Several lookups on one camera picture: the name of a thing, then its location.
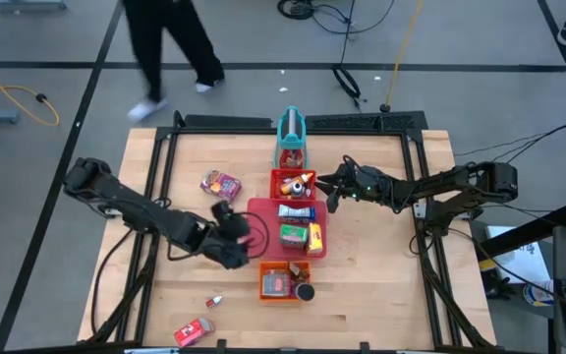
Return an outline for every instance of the yellow cable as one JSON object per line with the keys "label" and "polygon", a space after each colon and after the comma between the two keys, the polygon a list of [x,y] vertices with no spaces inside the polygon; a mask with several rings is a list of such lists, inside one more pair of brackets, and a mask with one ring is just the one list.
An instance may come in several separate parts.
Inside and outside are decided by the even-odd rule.
{"label": "yellow cable", "polygon": [[401,63],[401,59],[403,59],[403,55],[405,54],[405,48],[408,46],[408,43],[410,42],[410,35],[412,34],[412,31],[414,31],[414,25],[416,24],[417,17],[419,16],[421,9],[423,8],[424,1],[425,0],[419,0],[417,4],[417,10],[414,12],[414,15],[412,15],[412,18],[410,18],[408,31],[405,33],[405,38],[403,39],[403,42],[401,43],[401,47],[399,48],[399,54],[397,54],[397,60],[394,63],[394,70],[392,71],[392,79],[390,80],[390,89],[388,90],[388,96],[385,99],[385,105],[388,107],[390,106],[390,102],[392,102],[392,91],[394,90],[394,87],[397,84],[397,73],[399,72],[399,64]]}
{"label": "yellow cable", "polygon": [[0,84],[0,91],[2,91],[8,97],[8,99],[10,99],[13,103],[15,103],[17,105],[17,107],[19,107],[21,110],[23,110],[29,117],[31,117],[36,122],[38,122],[42,125],[45,125],[45,126],[49,126],[49,127],[55,127],[55,126],[60,124],[60,116],[58,115],[56,108],[54,108],[54,106],[51,105],[51,103],[49,103],[49,101],[47,101],[47,99],[43,99],[43,101],[41,103],[44,103],[49,108],[49,110],[51,110],[52,114],[56,118],[56,120],[54,122],[45,122],[42,119],[36,117],[27,108],[25,108],[22,104],[20,104],[14,97],[12,97],[8,93],[8,89],[20,89],[20,90],[23,90],[25,92],[29,92],[29,93],[33,94],[34,97],[36,97],[38,95],[38,93],[34,92],[33,90],[31,90],[29,88],[24,88],[22,86],[2,86]]}

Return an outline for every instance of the red can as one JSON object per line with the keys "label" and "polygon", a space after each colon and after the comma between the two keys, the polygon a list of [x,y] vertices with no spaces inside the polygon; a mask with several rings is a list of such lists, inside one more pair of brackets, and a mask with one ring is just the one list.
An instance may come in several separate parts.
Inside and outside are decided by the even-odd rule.
{"label": "red can", "polygon": [[190,324],[174,332],[174,338],[180,348],[185,348],[203,339],[209,333],[213,333],[215,328],[213,322],[208,319],[195,319]]}

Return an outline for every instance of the black pants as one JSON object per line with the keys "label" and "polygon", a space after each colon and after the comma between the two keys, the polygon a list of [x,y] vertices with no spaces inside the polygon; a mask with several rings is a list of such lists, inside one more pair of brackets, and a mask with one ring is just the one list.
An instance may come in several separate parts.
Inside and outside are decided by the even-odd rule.
{"label": "black pants", "polygon": [[198,82],[212,85],[224,78],[204,27],[191,0],[123,0],[133,51],[149,84],[148,97],[161,99],[161,43],[163,28],[198,74]]}

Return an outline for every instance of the gray floor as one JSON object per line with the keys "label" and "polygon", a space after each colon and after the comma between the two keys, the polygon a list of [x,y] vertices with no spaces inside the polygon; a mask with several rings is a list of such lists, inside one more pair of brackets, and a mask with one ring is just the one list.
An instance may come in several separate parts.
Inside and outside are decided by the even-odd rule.
{"label": "gray floor", "polygon": [[[348,1],[324,1],[348,9]],[[108,27],[115,0],[70,0],[66,12],[5,14],[0,24],[0,61],[93,62]],[[292,22],[275,1],[196,0],[220,59],[225,63],[330,63],[337,61],[342,37],[312,21]],[[386,1],[359,1],[358,28],[374,23]],[[558,25],[566,0],[548,0]],[[349,43],[346,60],[392,63],[416,1],[396,0],[386,21]],[[330,18],[321,18],[332,27]],[[185,58],[165,38],[164,61]],[[109,62],[132,62],[125,19],[108,52]],[[426,1],[405,63],[482,65],[564,65],[537,0]],[[0,125],[0,320],[43,206],[56,164],[78,111],[90,70],[0,69],[0,82],[46,93],[58,108],[59,127],[42,127],[22,116],[16,126]],[[352,72],[376,111],[384,100],[390,72]],[[208,94],[193,91],[192,71],[163,72],[171,108],[183,113],[278,117],[290,104],[305,114],[354,112],[351,100],[326,70],[233,70],[227,83]],[[24,93],[15,93],[44,119],[48,112]],[[74,153],[119,169],[129,129],[125,117],[142,96],[137,70],[103,70]],[[0,107],[10,103],[0,94]],[[399,74],[394,110],[424,110],[432,129],[448,130],[455,152],[512,141],[566,123],[566,72]],[[171,109],[144,126],[171,122]],[[458,158],[486,160],[495,150]],[[566,131],[534,146],[513,161],[520,173],[518,207],[552,209],[566,205]],[[518,225],[526,215],[491,208],[481,218]],[[87,208],[60,198],[28,285],[8,349],[73,343],[95,265],[103,223]],[[546,350],[546,322],[490,303],[499,343],[511,349]]]}

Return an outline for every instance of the white sneaker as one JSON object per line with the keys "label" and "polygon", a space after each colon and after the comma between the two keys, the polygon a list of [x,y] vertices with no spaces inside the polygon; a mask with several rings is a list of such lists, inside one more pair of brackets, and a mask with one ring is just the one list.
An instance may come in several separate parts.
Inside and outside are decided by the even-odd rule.
{"label": "white sneaker", "polygon": [[196,92],[197,92],[197,93],[204,93],[204,92],[207,92],[208,90],[213,89],[213,88],[215,88],[216,86],[222,84],[222,82],[223,82],[222,80],[216,80],[216,81],[213,83],[213,86],[209,86],[209,85],[205,85],[205,84],[196,82]]}
{"label": "white sneaker", "polygon": [[167,99],[163,98],[160,102],[154,102],[149,98],[144,98],[141,102],[128,112],[128,118],[133,122],[139,122],[147,118],[150,114],[163,109],[167,105]]}

